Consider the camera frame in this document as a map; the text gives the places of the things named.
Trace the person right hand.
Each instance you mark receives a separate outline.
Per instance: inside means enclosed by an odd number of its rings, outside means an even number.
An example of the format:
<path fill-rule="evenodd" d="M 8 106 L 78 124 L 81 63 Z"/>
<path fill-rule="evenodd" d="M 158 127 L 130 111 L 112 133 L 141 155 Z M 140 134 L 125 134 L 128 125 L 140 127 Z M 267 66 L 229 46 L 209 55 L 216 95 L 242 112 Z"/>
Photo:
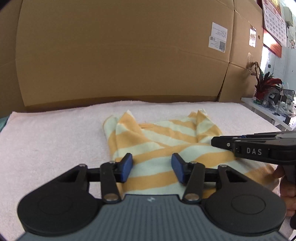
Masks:
<path fill-rule="evenodd" d="M 278 165 L 273 173 L 274 178 L 281 178 L 280 180 L 280 196 L 287 207 L 287 217 L 295 215 L 296 200 L 295 200 L 295 185 L 287 180 L 285 171 L 282 166 Z"/>

